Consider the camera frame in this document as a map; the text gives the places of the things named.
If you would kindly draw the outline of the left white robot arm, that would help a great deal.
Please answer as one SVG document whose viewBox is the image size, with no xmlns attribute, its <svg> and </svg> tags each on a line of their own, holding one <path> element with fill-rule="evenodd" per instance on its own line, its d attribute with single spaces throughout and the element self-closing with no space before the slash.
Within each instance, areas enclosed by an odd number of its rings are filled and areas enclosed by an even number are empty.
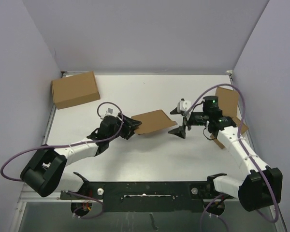
<svg viewBox="0 0 290 232">
<path fill-rule="evenodd" d="M 95 157 L 108 149 L 117 137 L 130 139 L 141 121 L 126 117 L 105 116 L 98 128 L 76 146 L 52 148 L 44 145 L 38 149 L 20 174 L 20 178 L 41 197 L 54 191 L 71 191 L 82 199 L 88 194 L 88 180 L 77 172 L 65 173 L 64 169 L 83 159 Z"/>
</svg>

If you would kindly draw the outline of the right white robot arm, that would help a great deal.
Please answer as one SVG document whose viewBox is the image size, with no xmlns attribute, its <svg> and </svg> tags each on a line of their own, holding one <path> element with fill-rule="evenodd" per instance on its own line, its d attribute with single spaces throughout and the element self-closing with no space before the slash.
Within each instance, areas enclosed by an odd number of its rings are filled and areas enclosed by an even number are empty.
<svg viewBox="0 0 290 232">
<path fill-rule="evenodd" d="M 191 102 L 182 99 L 170 113 L 181 115 L 182 125 L 169 131 L 180 138 L 186 137 L 186 131 L 193 126 L 204 126 L 228 150 L 244 180 L 234 179 L 225 173 L 210 175 L 207 178 L 205 192 L 214 198 L 224 193 L 237 198 L 246 211 L 259 210 L 268 206 L 277 206 L 281 200 L 282 173 L 271 168 L 238 135 L 238 127 L 229 116 L 224 116 L 219 108 L 217 96 L 206 96 L 202 101 L 203 110 L 195 112 Z"/>
</svg>

